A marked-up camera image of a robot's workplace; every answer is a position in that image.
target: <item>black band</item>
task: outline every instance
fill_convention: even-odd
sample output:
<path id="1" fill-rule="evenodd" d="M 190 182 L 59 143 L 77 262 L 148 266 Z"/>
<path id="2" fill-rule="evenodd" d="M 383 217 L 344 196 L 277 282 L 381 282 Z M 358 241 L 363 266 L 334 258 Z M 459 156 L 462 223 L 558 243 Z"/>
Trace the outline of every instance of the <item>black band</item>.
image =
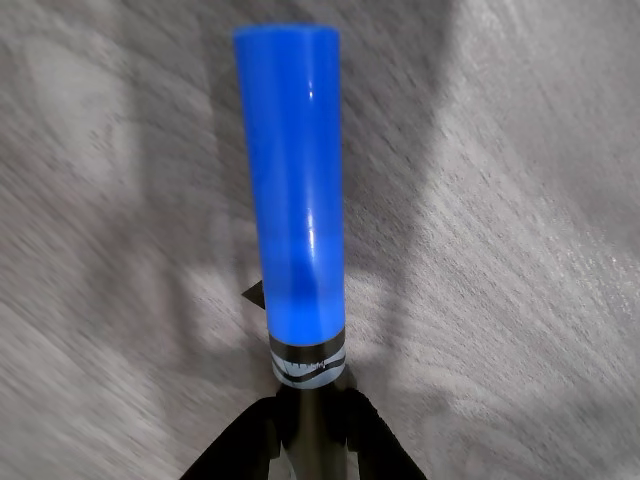
<path id="1" fill-rule="evenodd" d="M 269 335 L 271 351 L 281 359 L 291 363 L 319 363 L 335 355 L 344 345 L 344 328 L 335 337 L 324 343 L 298 347 L 287 345 Z"/>

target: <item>gray wooden surface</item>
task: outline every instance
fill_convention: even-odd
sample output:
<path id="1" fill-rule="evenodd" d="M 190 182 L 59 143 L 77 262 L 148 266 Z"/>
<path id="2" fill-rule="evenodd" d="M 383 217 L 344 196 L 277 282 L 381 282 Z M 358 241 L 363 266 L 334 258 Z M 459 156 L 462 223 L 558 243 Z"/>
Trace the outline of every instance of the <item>gray wooden surface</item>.
<path id="1" fill-rule="evenodd" d="M 274 391 L 273 20 L 342 32 L 349 358 L 429 478 L 640 478 L 636 0 L 2 0 L 0 478 L 175 479 Z"/>

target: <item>wood grain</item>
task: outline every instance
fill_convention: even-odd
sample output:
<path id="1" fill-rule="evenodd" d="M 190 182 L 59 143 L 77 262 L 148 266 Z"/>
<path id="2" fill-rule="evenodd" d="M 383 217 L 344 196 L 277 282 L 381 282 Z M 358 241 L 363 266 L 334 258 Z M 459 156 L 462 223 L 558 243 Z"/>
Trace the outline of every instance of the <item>wood grain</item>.
<path id="1" fill-rule="evenodd" d="M 421 468 L 637 478 L 632 0 L 4 0 L 0 477 L 177 478 L 274 391 L 231 30 L 276 20 L 342 33 L 349 358 Z"/>

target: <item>blue cylinder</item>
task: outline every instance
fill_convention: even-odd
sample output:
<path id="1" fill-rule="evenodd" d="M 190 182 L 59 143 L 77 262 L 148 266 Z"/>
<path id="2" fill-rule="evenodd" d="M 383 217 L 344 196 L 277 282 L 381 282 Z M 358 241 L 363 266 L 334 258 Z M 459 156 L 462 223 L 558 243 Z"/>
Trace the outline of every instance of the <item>blue cylinder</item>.
<path id="1" fill-rule="evenodd" d="M 344 328 L 339 36 L 315 25 L 234 33 L 270 335 Z"/>

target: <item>black triangular piece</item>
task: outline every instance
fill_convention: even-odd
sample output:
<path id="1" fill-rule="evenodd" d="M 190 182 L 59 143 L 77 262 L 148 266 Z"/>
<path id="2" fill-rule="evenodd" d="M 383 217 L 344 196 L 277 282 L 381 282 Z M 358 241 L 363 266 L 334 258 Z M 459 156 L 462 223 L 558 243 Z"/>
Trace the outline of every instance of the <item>black triangular piece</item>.
<path id="1" fill-rule="evenodd" d="M 242 296 L 249 300 L 254 305 L 258 305 L 261 309 L 264 308 L 264 291 L 262 290 L 262 280 L 256 283 L 249 290 L 242 293 Z"/>

